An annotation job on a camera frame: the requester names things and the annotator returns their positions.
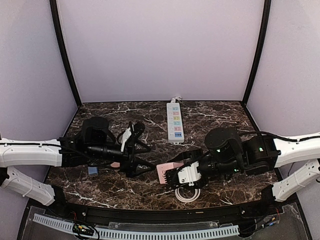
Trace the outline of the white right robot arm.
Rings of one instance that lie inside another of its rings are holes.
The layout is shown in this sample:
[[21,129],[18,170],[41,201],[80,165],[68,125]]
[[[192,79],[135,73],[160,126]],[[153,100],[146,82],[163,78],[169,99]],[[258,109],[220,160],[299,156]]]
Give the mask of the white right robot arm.
[[226,179],[234,174],[264,174],[284,165],[305,162],[294,173],[261,191],[265,204],[284,202],[320,176],[320,134],[284,137],[264,131],[252,131],[252,138],[241,140],[234,127],[214,128],[204,138],[207,152],[202,149],[185,151],[172,159],[182,166],[166,170],[164,179],[175,194],[179,189],[194,189],[197,199],[200,190],[212,177]]

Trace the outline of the pink small charger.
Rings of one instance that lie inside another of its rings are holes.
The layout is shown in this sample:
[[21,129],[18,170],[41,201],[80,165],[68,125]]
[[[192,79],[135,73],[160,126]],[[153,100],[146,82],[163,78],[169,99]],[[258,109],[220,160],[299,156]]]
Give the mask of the pink small charger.
[[110,166],[113,167],[113,168],[119,168],[120,167],[120,163],[119,162],[113,162]]

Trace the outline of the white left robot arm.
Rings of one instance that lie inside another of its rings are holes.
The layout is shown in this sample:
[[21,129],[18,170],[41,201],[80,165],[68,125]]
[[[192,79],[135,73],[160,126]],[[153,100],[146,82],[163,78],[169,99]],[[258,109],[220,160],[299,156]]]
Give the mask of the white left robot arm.
[[16,166],[43,165],[74,168],[81,165],[118,170],[134,178],[155,170],[155,165],[138,157],[151,148],[140,141],[145,131],[141,122],[128,127],[118,137],[109,129],[103,117],[92,117],[82,123],[74,137],[60,137],[46,141],[0,140],[0,186],[47,207],[66,206],[63,190],[44,184],[21,173]]

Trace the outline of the white multicolour power strip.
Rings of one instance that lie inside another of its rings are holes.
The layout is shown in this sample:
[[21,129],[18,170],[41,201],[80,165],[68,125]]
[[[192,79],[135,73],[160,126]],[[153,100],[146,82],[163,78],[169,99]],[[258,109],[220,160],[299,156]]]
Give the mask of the white multicolour power strip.
[[167,139],[169,143],[179,145],[185,142],[184,126],[179,101],[166,104]]

